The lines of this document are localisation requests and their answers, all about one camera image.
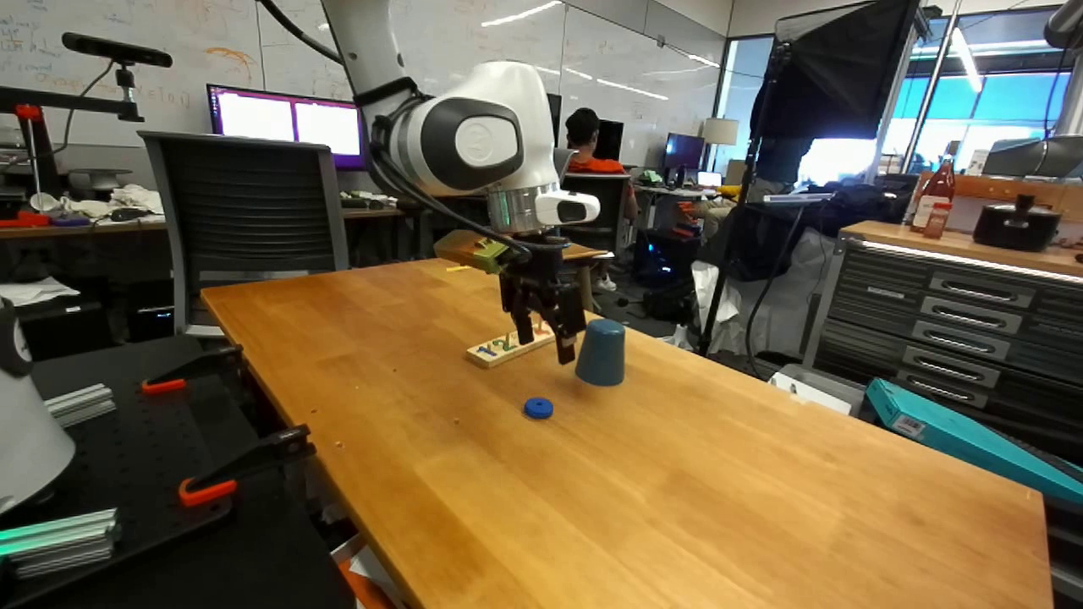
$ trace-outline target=computer monitor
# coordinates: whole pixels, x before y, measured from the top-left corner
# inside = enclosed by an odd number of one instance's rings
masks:
[[[353,101],[207,84],[207,108],[218,135],[319,142],[341,172],[368,164],[365,120]]]
[[[667,169],[698,172],[701,169],[703,137],[698,135],[667,135]]]
[[[596,157],[620,157],[621,120],[600,118]]]

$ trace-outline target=cabinet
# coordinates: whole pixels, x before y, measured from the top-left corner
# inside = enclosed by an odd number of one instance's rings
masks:
[[[895,379],[1083,463],[1083,262],[1054,270],[1049,254],[1001,259],[961,238],[882,231],[841,232],[809,363],[857,381]]]

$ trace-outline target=drawer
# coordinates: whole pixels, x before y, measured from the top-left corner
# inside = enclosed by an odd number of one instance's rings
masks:
[[[934,270],[929,292],[964,297],[964,301],[997,304],[997,309],[1029,309],[1035,297],[1035,286],[1013,282],[1013,272],[1005,278],[981,272],[981,270],[975,272]]]
[[[1038,376],[1083,381],[1083,297],[1038,292],[1007,363]]]
[[[895,371],[895,363],[882,363],[882,357],[862,357],[853,347],[835,347],[835,344],[821,344],[814,350],[814,368],[853,379],[853,381],[873,381],[873,379],[888,379]]]
[[[934,398],[943,406],[964,406],[964,409],[983,409],[989,406],[989,391],[975,388],[975,386],[958,386],[958,381],[943,381],[937,376],[927,371],[914,371],[914,368],[899,368],[895,381]]]
[[[948,381],[964,381],[964,386],[981,386],[981,388],[993,388],[997,381],[997,368],[989,363],[972,363],[972,357],[958,357],[958,354],[943,354],[937,347],[920,347],[920,344],[905,344],[904,350],[904,366],[948,379]]]
[[[846,324],[846,320],[835,320],[835,318],[830,318],[821,324],[817,341],[831,344],[840,350],[857,350],[862,357],[882,357],[882,363],[899,363],[899,354],[905,347],[904,336],[885,336],[885,331],[873,331],[873,329],[862,329],[862,324]]]
[[[1020,324],[1020,312],[993,312],[993,309],[948,301],[948,297],[934,297],[934,294],[927,294],[920,301],[920,315],[943,320],[943,324],[997,331],[997,336],[1015,336]]]
[[[993,337],[993,336],[981,336],[981,331],[966,331],[966,329],[955,329],[955,324],[937,324],[937,320],[927,320],[927,318],[920,318],[914,324],[911,337],[918,337],[922,344],[948,347],[948,350],[990,357],[990,363],[1005,363],[1007,347],[1013,347],[1007,337]]]
[[[1005,415],[1045,424],[1049,428],[1075,425],[1083,441],[1083,386],[1078,381],[1083,379],[1058,381],[1058,379],[1005,368],[993,388],[993,406],[1005,409]]]
[[[929,262],[920,256],[873,254],[867,247],[846,247],[840,283],[879,283],[885,292],[922,294]]]
[[[911,336],[920,315],[920,292],[846,282],[840,283],[830,315],[877,331]]]

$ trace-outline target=office chair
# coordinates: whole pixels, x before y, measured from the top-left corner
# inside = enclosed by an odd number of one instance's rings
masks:
[[[161,191],[173,329],[199,336],[199,286],[348,266],[325,145],[137,132]]]

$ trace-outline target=red object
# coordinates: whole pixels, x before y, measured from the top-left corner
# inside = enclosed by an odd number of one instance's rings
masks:
[[[161,381],[140,381],[137,391],[140,397],[173,397],[189,388],[189,379],[161,379]]]
[[[40,104],[16,104],[12,113],[21,120],[40,120],[45,118]]]
[[[571,155],[567,172],[621,172],[620,157]]]
[[[955,163],[941,157],[941,169],[920,186],[911,225],[922,238],[941,238],[955,203]]]
[[[16,216],[0,216],[0,231],[16,225],[48,225],[48,216],[40,216],[36,210],[16,210]]]
[[[228,501],[237,494],[237,488],[239,488],[237,480],[218,480],[218,483],[189,489],[189,483],[192,483],[192,477],[179,480],[179,488],[174,488],[174,501],[187,510]]]

